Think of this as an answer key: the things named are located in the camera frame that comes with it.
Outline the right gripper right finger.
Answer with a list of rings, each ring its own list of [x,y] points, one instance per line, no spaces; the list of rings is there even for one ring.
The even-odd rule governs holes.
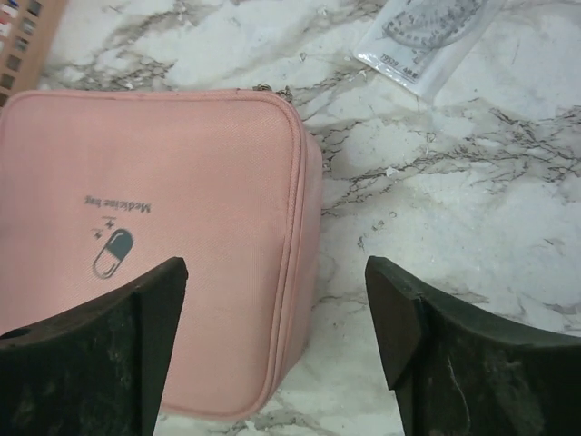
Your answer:
[[[510,321],[372,256],[366,290],[407,435],[577,435],[580,341]]]

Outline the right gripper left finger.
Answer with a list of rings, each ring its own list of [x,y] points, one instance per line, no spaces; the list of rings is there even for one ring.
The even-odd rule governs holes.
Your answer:
[[[151,435],[188,272],[172,257],[1,337],[4,435]]]

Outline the pink medicine kit case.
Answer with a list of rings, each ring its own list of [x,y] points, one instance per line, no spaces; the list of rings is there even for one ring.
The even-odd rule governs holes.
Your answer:
[[[189,278],[165,410],[237,421],[307,342],[322,156],[272,91],[28,91],[1,112],[1,328],[171,257]]]

